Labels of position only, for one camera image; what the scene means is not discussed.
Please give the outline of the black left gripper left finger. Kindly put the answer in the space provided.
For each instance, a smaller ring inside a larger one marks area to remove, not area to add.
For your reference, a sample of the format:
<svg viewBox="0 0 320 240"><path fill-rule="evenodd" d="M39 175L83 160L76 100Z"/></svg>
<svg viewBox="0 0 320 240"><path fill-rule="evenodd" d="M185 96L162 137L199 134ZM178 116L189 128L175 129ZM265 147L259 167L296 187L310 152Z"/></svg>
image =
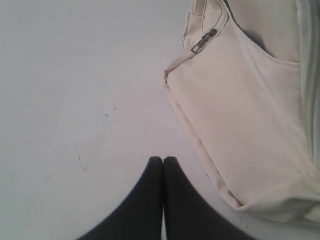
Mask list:
<svg viewBox="0 0 320 240"><path fill-rule="evenodd" d="M163 220L163 162L149 158L134 188L81 240L160 240Z"/></svg>

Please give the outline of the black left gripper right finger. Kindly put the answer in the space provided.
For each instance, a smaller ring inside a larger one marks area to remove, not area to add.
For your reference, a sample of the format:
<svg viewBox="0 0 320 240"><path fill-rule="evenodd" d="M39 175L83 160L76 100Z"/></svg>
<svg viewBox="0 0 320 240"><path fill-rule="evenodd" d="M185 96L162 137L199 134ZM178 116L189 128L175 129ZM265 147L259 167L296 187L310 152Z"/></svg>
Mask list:
<svg viewBox="0 0 320 240"><path fill-rule="evenodd" d="M252 240L216 212L193 187L177 158L163 160L164 219L168 240Z"/></svg>

